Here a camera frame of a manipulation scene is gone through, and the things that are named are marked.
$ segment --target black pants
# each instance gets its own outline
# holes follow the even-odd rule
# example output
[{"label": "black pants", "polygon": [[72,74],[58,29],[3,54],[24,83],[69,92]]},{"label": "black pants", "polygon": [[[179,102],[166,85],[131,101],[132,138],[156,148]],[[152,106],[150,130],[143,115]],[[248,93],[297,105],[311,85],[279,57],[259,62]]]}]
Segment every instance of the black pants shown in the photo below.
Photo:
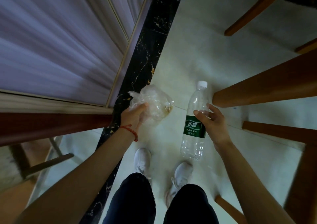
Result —
[{"label": "black pants", "polygon": [[[114,194],[103,224],[154,223],[156,214],[152,188],[144,175],[129,175]],[[206,193],[197,185],[183,186],[166,211],[164,224],[219,224]]]}]

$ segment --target hand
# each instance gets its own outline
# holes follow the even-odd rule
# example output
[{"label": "hand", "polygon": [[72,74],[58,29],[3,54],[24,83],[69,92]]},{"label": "hand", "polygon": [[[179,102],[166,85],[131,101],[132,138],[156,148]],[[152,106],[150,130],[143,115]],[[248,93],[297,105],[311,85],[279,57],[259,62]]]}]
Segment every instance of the hand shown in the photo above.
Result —
[{"label": "hand", "polygon": [[194,110],[194,115],[204,124],[208,135],[214,142],[214,145],[217,149],[217,147],[220,145],[230,143],[231,139],[228,133],[227,123],[224,115],[218,108],[211,104],[207,104],[207,107],[213,112],[208,112],[208,117],[210,119],[198,110]]},{"label": "hand", "polygon": [[139,127],[142,124],[142,117],[140,115],[148,108],[149,104],[144,103],[139,106],[137,106],[134,109],[127,108],[121,113],[121,125],[120,126],[125,126],[125,125],[132,125],[131,128],[134,130],[136,133],[138,133]]}]

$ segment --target plastic bag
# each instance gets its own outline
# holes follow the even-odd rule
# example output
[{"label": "plastic bag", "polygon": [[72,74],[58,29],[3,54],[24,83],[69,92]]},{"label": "plastic bag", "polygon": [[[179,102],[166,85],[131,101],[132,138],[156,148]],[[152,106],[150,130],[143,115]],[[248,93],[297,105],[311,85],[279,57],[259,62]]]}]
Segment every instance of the plastic bag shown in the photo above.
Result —
[{"label": "plastic bag", "polygon": [[148,102],[149,107],[145,111],[142,119],[146,119],[147,124],[158,124],[172,111],[174,101],[168,94],[160,90],[155,85],[147,85],[141,89],[140,93],[129,91],[133,99],[130,102],[130,107]]}]

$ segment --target green bottle label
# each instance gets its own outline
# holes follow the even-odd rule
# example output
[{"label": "green bottle label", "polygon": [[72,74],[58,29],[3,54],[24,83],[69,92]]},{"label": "green bottle label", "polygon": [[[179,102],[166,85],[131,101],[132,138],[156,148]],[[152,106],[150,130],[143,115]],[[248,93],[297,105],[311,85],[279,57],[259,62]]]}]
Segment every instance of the green bottle label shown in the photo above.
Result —
[{"label": "green bottle label", "polygon": [[206,128],[195,116],[187,115],[184,127],[184,134],[205,138]]}]

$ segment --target red string bracelet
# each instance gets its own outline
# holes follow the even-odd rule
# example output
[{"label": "red string bracelet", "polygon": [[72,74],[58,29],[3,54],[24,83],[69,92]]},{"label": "red string bracelet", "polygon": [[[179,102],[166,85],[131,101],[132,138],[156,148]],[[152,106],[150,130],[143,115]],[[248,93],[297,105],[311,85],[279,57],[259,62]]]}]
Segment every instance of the red string bracelet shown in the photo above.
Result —
[{"label": "red string bracelet", "polygon": [[124,125],[124,126],[120,126],[119,128],[123,128],[123,129],[130,131],[135,136],[134,141],[137,142],[138,141],[138,134],[134,130],[130,129],[128,126],[132,126],[132,125]]}]

